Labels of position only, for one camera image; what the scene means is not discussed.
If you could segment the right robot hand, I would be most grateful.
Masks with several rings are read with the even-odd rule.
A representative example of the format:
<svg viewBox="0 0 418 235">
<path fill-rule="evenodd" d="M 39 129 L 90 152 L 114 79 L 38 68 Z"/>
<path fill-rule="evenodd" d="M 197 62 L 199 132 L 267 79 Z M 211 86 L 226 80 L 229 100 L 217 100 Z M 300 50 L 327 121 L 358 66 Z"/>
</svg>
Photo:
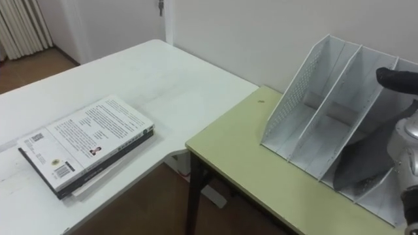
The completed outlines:
<svg viewBox="0 0 418 235">
<path fill-rule="evenodd" d="M 417 73 L 410 71 L 391 70 L 381 67 L 376 70 L 378 83 L 386 89 L 417 95 Z"/>
</svg>

